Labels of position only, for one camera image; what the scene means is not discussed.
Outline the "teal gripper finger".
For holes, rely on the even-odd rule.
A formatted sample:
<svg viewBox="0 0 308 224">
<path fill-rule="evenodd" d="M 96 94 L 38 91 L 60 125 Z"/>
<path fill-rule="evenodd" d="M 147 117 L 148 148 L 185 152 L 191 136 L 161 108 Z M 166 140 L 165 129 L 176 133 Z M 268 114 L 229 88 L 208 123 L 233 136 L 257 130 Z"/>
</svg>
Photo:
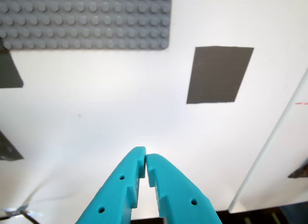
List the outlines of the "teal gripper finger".
<svg viewBox="0 0 308 224">
<path fill-rule="evenodd" d="M 159 216 L 168 224 L 220 224 L 210 200 L 178 168 L 159 154 L 148 154 L 149 186 L 155 188 Z"/>
<path fill-rule="evenodd" d="M 129 224 L 145 177 L 146 148 L 133 148 L 118 164 L 77 220 L 78 224 Z"/>
</svg>

